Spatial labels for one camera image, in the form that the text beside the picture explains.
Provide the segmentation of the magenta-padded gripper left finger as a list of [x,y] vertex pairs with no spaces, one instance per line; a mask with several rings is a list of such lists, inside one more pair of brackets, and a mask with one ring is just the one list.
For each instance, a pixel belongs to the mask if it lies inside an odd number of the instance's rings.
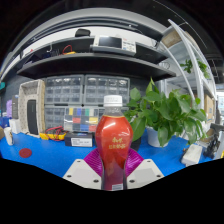
[[101,189],[103,164],[98,149],[92,150],[84,159],[76,159],[63,178],[78,186]]

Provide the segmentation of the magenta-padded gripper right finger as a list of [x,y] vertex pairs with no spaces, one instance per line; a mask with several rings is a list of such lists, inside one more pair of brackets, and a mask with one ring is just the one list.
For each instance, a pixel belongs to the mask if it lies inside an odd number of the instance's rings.
[[164,177],[152,159],[143,159],[130,149],[125,163],[126,187],[135,189],[146,186]]

